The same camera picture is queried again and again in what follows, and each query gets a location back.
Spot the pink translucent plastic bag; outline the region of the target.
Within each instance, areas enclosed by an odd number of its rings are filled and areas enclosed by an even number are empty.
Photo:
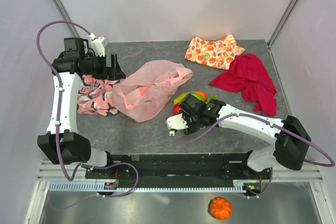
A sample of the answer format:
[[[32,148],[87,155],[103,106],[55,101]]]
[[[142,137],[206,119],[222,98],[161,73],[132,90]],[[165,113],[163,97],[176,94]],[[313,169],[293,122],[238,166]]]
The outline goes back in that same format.
[[[180,63],[149,61],[114,86],[113,105],[137,122],[151,120],[170,101],[178,87],[192,76],[192,70]]]

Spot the orange fake orange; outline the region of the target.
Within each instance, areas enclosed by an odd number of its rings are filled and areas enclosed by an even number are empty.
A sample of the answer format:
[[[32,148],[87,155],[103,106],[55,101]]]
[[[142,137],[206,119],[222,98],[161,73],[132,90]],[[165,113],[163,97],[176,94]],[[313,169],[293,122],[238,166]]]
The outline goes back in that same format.
[[[203,92],[203,91],[196,91],[196,93],[199,94],[199,95],[201,95],[203,97],[203,99],[205,99],[205,100],[207,99],[207,95],[206,95],[205,92]]]

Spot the green fake apple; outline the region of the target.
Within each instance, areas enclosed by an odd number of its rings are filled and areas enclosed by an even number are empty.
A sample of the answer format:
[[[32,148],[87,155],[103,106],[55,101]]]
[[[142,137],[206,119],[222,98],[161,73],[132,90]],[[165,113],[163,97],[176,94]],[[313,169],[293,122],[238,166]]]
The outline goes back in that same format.
[[[197,92],[190,93],[190,95],[194,96],[195,98],[197,98],[200,101],[204,101],[203,96],[201,94],[197,93]]]

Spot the red fake apple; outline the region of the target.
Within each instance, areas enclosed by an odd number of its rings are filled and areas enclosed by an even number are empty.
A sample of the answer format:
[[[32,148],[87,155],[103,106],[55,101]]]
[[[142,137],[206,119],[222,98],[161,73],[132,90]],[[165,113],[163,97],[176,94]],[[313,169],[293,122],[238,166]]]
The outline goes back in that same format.
[[[180,104],[179,103],[175,104],[173,107],[173,115],[178,115],[180,111],[181,111]]]

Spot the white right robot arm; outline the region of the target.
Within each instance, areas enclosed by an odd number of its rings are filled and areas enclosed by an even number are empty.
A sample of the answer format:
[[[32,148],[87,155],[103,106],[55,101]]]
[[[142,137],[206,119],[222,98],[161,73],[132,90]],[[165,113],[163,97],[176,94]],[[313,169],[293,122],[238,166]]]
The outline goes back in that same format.
[[[177,123],[185,126],[189,135],[203,128],[218,126],[237,130],[257,137],[269,145],[258,151],[249,151],[240,166],[241,174],[254,178],[266,168],[281,165],[290,170],[301,170],[311,138],[299,119],[267,118],[239,110],[223,101],[204,102],[188,94],[178,105]]]

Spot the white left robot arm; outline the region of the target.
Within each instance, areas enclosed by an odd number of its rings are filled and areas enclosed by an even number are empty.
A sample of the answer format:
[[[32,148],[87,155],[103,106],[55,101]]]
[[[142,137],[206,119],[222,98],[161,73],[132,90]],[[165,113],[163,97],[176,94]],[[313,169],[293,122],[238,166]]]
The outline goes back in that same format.
[[[91,147],[90,142],[78,133],[77,95],[83,75],[99,80],[119,81],[125,78],[117,55],[106,49],[107,37],[92,41],[82,38],[65,38],[64,51],[52,66],[54,75],[54,101],[51,119],[45,135],[38,136],[37,144],[53,163],[65,165],[86,163],[97,166],[97,173],[111,178],[115,165],[109,162],[109,154]]]

